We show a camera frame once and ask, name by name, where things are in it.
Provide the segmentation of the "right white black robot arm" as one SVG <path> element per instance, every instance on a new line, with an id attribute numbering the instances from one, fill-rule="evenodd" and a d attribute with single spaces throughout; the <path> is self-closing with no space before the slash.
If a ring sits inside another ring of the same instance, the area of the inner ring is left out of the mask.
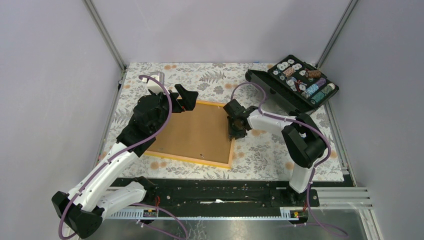
<path id="1" fill-rule="evenodd" d="M 228 138 L 244 138 L 248 131 L 265 131 L 281 137 L 289 156 L 294 161 L 291 189 L 287 191 L 287 201 L 293 206 L 301 205 L 306 199 L 306 190 L 312 182 L 313 167 L 330 146 L 308 114 L 283 116 L 261 110 L 257 106 L 245 108 L 236 99 L 223 107 L 227 113 Z"/>

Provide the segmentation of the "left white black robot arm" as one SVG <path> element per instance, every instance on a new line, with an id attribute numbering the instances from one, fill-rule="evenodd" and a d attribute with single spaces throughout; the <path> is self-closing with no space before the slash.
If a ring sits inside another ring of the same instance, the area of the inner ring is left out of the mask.
<path id="1" fill-rule="evenodd" d="M 85 239 L 106 217 L 135 203 L 148 206 L 154 202 L 155 184 L 143 176 L 133 178 L 113 193 L 107 194 L 106 190 L 154 143 L 172 113 L 194 110 L 198 92 L 186 90 L 181 84 L 176 84 L 175 89 L 177 91 L 172 92 L 150 87 L 149 94 L 138 100 L 128 125 L 118 135 L 108 155 L 74 188 L 53 195 L 51 201 L 60 218 L 60 239 L 66 239 L 64 225 Z"/>

